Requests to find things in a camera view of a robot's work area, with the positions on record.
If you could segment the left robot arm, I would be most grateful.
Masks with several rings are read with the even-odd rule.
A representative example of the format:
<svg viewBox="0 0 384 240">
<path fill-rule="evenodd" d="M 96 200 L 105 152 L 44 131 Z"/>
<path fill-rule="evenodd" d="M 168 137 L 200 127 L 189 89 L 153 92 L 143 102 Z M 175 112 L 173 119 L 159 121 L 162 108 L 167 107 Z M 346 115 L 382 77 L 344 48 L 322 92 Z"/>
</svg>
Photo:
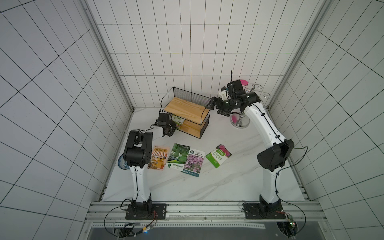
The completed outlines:
<svg viewBox="0 0 384 240">
<path fill-rule="evenodd" d="M 152 212 L 152 195 L 148 185 L 147 167 L 152 157 L 153 141 L 171 137 L 177 129 L 171 114 L 159 113 L 155 123 L 147 130 L 131 130 L 123 152 L 123 160 L 131 171 L 134 181 L 134 197 L 130 210 Z"/>
</svg>

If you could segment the purple flower seed bag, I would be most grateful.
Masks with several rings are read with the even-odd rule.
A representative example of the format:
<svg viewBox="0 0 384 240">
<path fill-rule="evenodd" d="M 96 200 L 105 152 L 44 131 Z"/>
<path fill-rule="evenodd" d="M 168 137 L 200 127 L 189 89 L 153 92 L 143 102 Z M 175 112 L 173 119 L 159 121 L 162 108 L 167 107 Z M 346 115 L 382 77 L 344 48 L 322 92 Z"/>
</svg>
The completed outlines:
<svg viewBox="0 0 384 240">
<path fill-rule="evenodd" d="M 196 149 L 190 149 L 182 173 L 199 177 L 206 153 Z"/>
</svg>

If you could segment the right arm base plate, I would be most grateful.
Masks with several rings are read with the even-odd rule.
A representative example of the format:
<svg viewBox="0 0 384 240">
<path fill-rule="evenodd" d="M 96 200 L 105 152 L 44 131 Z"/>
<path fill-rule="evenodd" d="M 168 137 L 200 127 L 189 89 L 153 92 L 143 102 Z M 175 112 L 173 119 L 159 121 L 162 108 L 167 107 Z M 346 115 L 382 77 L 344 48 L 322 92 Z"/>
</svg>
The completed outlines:
<svg viewBox="0 0 384 240">
<path fill-rule="evenodd" d="M 265 203 L 243 203 L 242 210 L 247 220 L 285 220 L 287 217 L 282 214 L 280 202 L 273 204 Z"/>
</svg>

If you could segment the orange striped seed bag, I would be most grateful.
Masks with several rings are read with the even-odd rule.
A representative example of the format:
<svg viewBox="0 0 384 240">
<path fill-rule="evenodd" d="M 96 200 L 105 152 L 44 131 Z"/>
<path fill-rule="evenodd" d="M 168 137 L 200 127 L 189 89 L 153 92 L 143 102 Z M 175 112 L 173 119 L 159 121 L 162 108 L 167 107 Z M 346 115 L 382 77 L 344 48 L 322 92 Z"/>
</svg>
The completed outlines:
<svg viewBox="0 0 384 240">
<path fill-rule="evenodd" d="M 164 146 L 154 146 L 148 169 L 162 171 L 168 161 L 170 148 Z"/>
</svg>

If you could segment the green white impatiens seed bag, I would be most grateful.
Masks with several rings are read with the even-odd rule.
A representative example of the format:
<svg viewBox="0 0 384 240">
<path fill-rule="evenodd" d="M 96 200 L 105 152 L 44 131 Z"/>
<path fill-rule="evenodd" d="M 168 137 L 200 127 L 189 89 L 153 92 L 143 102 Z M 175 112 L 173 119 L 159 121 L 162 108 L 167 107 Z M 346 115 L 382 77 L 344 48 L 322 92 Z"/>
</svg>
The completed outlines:
<svg viewBox="0 0 384 240">
<path fill-rule="evenodd" d="M 217 169 L 220 167 L 229 157 L 221 149 L 215 149 L 206 155 L 208 161 Z"/>
</svg>

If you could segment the green vegetable seed bag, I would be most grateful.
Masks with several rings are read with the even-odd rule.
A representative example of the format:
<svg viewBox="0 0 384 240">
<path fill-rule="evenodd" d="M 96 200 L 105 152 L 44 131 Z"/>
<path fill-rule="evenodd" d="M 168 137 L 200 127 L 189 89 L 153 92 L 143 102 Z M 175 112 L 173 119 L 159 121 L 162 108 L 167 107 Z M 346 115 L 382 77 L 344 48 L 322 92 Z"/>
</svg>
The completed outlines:
<svg viewBox="0 0 384 240">
<path fill-rule="evenodd" d="M 177 171 L 184 169 L 191 147 L 175 143 L 172 147 L 166 167 Z"/>
</svg>

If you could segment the green pink flower seed bag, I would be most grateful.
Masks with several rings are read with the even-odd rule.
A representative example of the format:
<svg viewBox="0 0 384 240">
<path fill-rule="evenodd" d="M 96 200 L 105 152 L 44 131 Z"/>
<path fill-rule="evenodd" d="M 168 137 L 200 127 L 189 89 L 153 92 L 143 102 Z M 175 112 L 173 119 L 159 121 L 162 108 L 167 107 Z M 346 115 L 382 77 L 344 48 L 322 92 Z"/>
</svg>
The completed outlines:
<svg viewBox="0 0 384 240">
<path fill-rule="evenodd" d="M 172 115 L 172 120 L 176 123 L 178 130 L 180 130 L 182 128 L 182 125 L 185 121 L 184 118 L 181 118 L 181 117 L 176 116 L 176 115 Z"/>
</svg>

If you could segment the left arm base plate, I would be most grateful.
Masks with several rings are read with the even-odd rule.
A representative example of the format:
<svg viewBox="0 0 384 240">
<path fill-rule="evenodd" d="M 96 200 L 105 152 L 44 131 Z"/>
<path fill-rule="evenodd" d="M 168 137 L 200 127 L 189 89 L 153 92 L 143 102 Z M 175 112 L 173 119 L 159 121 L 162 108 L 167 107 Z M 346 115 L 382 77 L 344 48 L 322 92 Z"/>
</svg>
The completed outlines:
<svg viewBox="0 0 384 240">
<path fill-rule="evenodd" d="M 126 220 L 164 220 L 167 204 L 132 203 L 128 206 Z"/>
</svg>

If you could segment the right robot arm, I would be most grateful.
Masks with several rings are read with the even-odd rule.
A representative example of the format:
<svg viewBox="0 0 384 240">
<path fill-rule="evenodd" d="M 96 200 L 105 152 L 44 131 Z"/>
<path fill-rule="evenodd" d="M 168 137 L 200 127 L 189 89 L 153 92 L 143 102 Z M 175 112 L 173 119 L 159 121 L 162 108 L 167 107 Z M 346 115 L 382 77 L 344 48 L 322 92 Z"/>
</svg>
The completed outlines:
<svg viewBox="0 0 384 240">
<path fill-rule="evenodd" d="M 260 97 L 255 92 L 246 92 L 240 80 L 231 81 L 222 88 L 229 98 L 212 97 L 206 104 L 207 109 L 217 109 L 217 113 L 226 117 L 239 109 L 241 114 L 250 119 L 265 145 L 265 150 L 258 153 L 257 160 L 263 170 L 263 188 L 260 195 L 259 211 L 264 215 L 280 211 L 281 198 L 278 196 L 278 176 L 295 144 L 286 139 L 269 118 Z"/>
</svg>

